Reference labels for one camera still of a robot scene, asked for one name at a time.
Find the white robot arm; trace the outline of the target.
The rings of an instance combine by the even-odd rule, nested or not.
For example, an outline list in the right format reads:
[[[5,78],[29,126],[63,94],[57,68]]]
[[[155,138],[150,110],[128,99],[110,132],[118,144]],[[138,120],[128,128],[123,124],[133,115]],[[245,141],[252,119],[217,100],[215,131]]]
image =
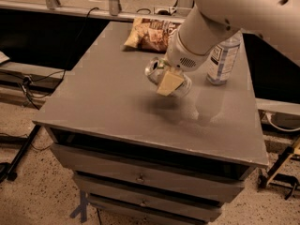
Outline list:
[[[250,31],[300,64],[300,0],[194,0],[172,36],[157,92],[168,96],[198,69],[211,50],[237,31]]]

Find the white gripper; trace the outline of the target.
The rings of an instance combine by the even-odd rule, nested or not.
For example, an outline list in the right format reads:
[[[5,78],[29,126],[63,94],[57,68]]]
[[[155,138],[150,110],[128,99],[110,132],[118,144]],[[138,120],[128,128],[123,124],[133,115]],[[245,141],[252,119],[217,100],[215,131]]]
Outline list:
[[[184,72],[191,72],[198,69],[207,59],[210,50],[197,54],[191,52],[180,38],[180,29],[177,29],[169,40],[164,59],[167,63]],[[184,82],[184,77],[171,71],[166,71],[158,84],[157,93],[162,96],[170,95],[177,87]]]

